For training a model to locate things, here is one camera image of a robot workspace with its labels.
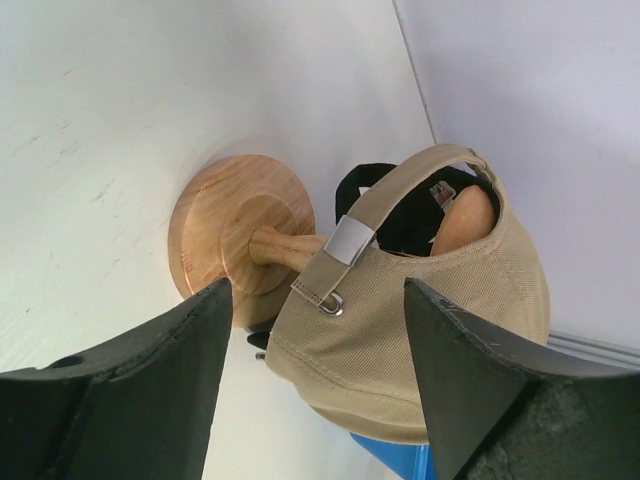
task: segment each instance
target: metal buckle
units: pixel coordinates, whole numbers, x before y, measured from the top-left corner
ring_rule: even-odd
[[[326,313],[327,315],[334,315],[336,317],[338,315],[342,315],[342,312],[343,312],[342,307],[344,306],[344,300],[342,299],[342,297],[338,295],[335,291],[331,292],[329,294],[329,297],[332,298],[333,301],[335,302],[336,304],[335,307],[333,308],[327,307],[325,303],[322,302],[320,305],[318,305],[318,308],[324,313]]]
[[[340,263],[353,267],[375,236],[375,230],[359,220],[343,215],[325,244],[324,251]]]

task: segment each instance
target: white surface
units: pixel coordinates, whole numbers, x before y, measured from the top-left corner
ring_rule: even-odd
[[[640,4],[398,2],[436,140],[502,176],[553,328],[640,347]]]
[[[328,233],[349,167],[431,143],[387,0],[5,0],[0,45],[0,370],[180,301],[167,225],[211,155],[287,162]],[[238,335],[205,478],[385,475]]]

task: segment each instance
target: round wooden disc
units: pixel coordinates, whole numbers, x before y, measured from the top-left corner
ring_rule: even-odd
[[[181,295],[188,298],[227,277],[234,326],[275,317],[296,274],[251,261],[249,239],[265,225],[289,235],[315,233],[309,196],[282,162],[263,155],[230,157],[196,175],[169,225],[169,265]]]

